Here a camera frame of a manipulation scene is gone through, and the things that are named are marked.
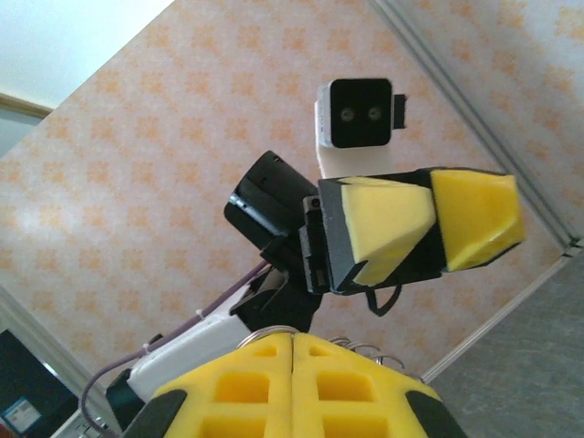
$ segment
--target patterned wallpaper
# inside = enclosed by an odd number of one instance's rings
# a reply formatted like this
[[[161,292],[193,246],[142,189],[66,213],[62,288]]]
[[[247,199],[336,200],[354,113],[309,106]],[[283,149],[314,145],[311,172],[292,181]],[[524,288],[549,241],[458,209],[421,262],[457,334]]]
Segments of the patterned wallpaper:
[[[318,85],[355,76],[410,97],[396,171],[497,169],[367,4],[177,0],[1,161],[5,288],[89,370],[168,332],[258,261],[222,216],[238,179],[272,149],[315,181]],[[407,286],[386,318],[326,297],[313,331],[427,370],[558,258],[524,215],[490,267]]]
[[[584,2],[392,1],[584,233]]]

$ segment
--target camera lens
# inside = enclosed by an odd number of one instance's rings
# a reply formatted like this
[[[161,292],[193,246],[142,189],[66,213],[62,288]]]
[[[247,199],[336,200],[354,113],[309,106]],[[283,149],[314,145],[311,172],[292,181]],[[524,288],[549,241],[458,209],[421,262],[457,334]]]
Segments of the camera lens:
[[[369,109],[369,118],[373,121],[379,120],[381,118],[381,108],[373,107]]]
[[[353,108],[344,108],[340,112],[340,119],[343,121],[352,121],[355,119],[355,111],[353,111]]]

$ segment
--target black strap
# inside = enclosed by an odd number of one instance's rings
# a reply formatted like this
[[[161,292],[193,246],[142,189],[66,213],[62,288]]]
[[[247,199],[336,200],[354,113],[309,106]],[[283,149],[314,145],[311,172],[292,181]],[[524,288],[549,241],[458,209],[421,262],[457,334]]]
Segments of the black strap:
[[[365,292],[365,297],[367,297],[367,306],[369,310],[373,312],[378,317],[384,316],[391,308],[395,305],[402,292],[402,285],[398,285],[393,289],[393,295],[387,300],[380,308],[377,307],[377,296],[375,295],[375,289],[368,290]]]

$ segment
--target cable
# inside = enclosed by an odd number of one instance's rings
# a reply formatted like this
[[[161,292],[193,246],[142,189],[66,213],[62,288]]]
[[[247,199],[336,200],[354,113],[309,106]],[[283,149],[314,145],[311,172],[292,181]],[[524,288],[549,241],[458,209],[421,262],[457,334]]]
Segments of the cable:
[[[256,278],[256,276],[266,266],[267,266],[267,262],[266,261],[262,261],[259,265],[257,265],[255,268],[253,268],[247,274],[245,274],[240,280],[236,281],[231,287],[229,287],[227,290],[225,290],[225,292],[223,294],[221,294],[206,309],[204,309],[203,312],[200,312],[197,315],[195,315],[194,317],[188,319],[180,327],[176,328],[175,330],[173,330],[172,332],[170,332],[165,337],[156,340],[150,346],[148,346],[147,349],[139,349],[138,351],[135,351],[135,352],[133,352],[133,353],[127,355],[127,356],[124,356],[123,358],[121,358],[119,360],[116,360],[115,362],[112,362],[110,365],[107,365],[107,366],[103,367],[101,370],[98,370],[93,375],[93,377],[91,377],[91,379],[89,379],[88,384],[85,386],[85,388],[83,389],[83,392],[81,393],[81,397],[79,397],[79,410],[81,411],[81,414],[83,415],[83,418],[85,418],[85,420],[88,422],[88,424],[93,429],[95,429],[96,431],[98,431],[99,433],[101,433],[104,436],[104,438],[115,437],[115,434],[113,433],[113,431],[111,431],[109,429],[104,429],[103,427],[101,427],[99,424],[97,424],[93,420],[93,418],[91,418],[91,415],[89,414],[89,411],[88,411],[88,408],[87,408],[87,398],[88,398],[88,395],[89,395],[89,390],[95,384],[95,382],[98,381],[98,379],[101,376],[103,376],[104,374],[106,374],[106,373],[108,373],[108,372],[110,372],[112,370],[115,370],[116,368],[121,367],[122,365],[125,365],[126,363],[128,363],[128,362],[130,362],[132,360],[136,360],[136,359],[141,358],[142,356],[145,356],[147,354],[147,350],[149,352],[153,352],[156,349],[159,349],[163,345],[166,345],[170,341],[172,341],[172,340],[176,339],[177,337],[181,336],[186,330],[192,328],[194,325],[196,325],[199,322],[201,322],[201,320],[203,320],[203,318],[205,318],[208,315],[210,315],[211,313],[213,313],[219,306],[221,306],[237,290],[239,290],[241,287],[245,286],[251,280],[253,280],[254,278]]]
[[[378,317],[384,316],[391,308],[397,303],[400,293],[402,292],[402,285],[398,285],[393,289],[393,295],[388,299],[380,308],[377,307],[377,297],[375,296],[375,290],[371,289],[365,292],[365,297],[367,297],[367,306],[369,310],[373,312]]]

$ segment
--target camera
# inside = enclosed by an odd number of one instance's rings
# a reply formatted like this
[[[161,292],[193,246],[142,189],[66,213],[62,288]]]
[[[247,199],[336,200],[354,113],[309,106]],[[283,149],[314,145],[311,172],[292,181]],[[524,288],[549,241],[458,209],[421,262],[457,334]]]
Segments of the camera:
[[[318,89],[317,136],[322,147],[384,146],[404,128],[405,96],[386,78],[341,78]]]

